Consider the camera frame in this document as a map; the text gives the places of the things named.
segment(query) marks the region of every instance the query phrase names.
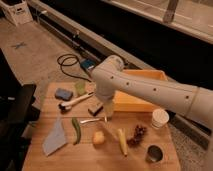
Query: gray floor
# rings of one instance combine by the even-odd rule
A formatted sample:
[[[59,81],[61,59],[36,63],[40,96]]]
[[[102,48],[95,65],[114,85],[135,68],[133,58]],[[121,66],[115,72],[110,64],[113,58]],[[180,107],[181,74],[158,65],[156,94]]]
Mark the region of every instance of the gray floor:
[[[13,47],[22,42],[24,46]],[[35,22],[15,27],[0,18],[0,48],[22,84],[37,84],[35,106],[38,108],[42,106],[49,82],[75,80],[62,74],[56,62],[58,56],[75,52]],[[85,76],[77,65],[68,72]],[[205,151],[172,124],[169,127],[182,170],[201,170]]]

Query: small metal container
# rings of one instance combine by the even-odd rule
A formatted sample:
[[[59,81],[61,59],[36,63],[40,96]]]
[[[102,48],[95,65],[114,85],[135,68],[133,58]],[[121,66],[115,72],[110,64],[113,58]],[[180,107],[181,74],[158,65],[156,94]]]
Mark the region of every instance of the small metal container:
[[[149,163],[155,163],[163,158],[163,152],[160,149],[160,147],[156,145],[151,145],[149,146],[147,150],[147,155],[146,155],[146,161]]]

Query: banana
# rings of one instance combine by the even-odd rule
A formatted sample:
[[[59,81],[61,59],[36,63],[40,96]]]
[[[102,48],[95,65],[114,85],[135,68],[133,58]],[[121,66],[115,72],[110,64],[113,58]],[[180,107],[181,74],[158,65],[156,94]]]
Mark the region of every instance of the banana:
[[[122,153],[124,154],[124,156],[127,156],[127,143],[126,143],[126,134],[125,134],[125,130],[124,129],[118,129],[118,138],[119,138],[119,142],[120,142],[120,147],[122,150]]]

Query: wooden table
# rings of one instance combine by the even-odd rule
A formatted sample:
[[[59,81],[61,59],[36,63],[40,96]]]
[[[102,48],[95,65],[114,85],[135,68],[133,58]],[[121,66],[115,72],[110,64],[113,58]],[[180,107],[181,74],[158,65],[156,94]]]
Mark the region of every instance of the wooden table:
[[[54,93],[59,87],[75,91],[73,83],[51,83],[49,85],[23,171],[181,170],[168,126],[165,125],[159,130],[152,128],[150,113],[116,112],[113,119],[107,123],[99,121],[81,125],[81,143],[74,146],[72,143],[76,139],[76,133],[71,124],[71,118],[77,117],[78,120],[91,118],[87,109],[97,99],[89,98],[74,106],[67,114],[62,115],[58,109],[60,100],[54,97]],[[92,91],[94,84],[87,84],[86,89]],[[58,116],[62,117],[68,144],[46,157],[42,150],[42,143]],[[119,147],[116,131],[118,128],[125,128],[127,138],[131,138],[137,124],[147,127],[147,135],[139,147],[129,148],[128,156],[124,157]],[[99,148],[95,148],[91,139],[93,133],[98,130],[104,132],[106,142]],[[150,145],[157,145],[162,149],[164,156],[160,162],[150,164],[145,161],[146,151]]]

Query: green cucumber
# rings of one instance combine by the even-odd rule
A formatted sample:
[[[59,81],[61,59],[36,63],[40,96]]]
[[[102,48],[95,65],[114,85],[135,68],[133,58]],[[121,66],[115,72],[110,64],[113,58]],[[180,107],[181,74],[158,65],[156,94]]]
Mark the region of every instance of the green cucumber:
[[[72,118],[72,125],[75,128],[76,135],[77,135],[77,138],[76,138],[75,142],[73,143],[73,145],[76,145],[76,144],[79,144],[81,141],[81,127],[79,125],[77,118],[75,118],[75,117]]]

